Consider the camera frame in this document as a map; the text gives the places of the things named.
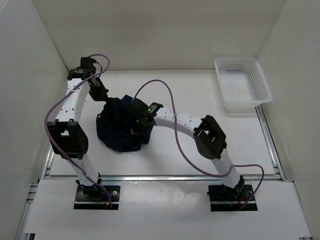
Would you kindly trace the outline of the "navy blue shorts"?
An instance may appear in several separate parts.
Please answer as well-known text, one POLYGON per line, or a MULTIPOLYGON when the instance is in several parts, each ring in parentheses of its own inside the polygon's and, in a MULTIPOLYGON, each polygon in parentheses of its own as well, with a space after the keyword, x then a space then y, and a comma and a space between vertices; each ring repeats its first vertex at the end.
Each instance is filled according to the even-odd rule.
POLYGON ((108 148, 126 153, 139 151, 143 144, 147 145, 151 138, 153 126, 138 132, 136 122, 128 111, 133 98, 109 97, 103 110, 96 117, 96 134, 108 148))

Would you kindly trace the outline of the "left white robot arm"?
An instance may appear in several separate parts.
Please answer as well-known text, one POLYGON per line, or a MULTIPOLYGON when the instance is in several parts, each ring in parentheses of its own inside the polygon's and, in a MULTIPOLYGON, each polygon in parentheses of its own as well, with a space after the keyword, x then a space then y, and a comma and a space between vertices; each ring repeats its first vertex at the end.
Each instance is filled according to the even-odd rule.
POLYGON ((95 57, 95 54, 82 57, 80 66, 68 72, 66 94, 45 115, 44 129, 54 153, 66 160, 77 174, 77 184, 84 187, 93 200, 110 202, 110 194, 101 184, 100 174, 87 155, 89 140, 80 125, 87 96, 96 102, 108 99, 108 90, 100 80, 108 68, 102 67, 97 72, 99 63, 95 57))

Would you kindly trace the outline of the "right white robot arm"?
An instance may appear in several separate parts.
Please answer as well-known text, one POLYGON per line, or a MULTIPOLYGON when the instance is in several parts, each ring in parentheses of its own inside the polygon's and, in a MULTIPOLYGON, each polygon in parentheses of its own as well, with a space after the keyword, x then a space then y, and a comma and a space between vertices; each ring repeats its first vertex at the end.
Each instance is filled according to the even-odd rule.
POLYGON ((241 197, 244 178, 230 159, 226 135, 214 117, 191 117, 176 113, 160 103, 147 105, 138 98, 129 104, 128 110, 140 132, 153 125, 170 128, 176 135, 180 132, 191 137, 199 154, 209 159, 216 168, 218 174, 215 177, 222 180, 222 185, 218 187, 218 198, 223 201, 236 201, 241 197))

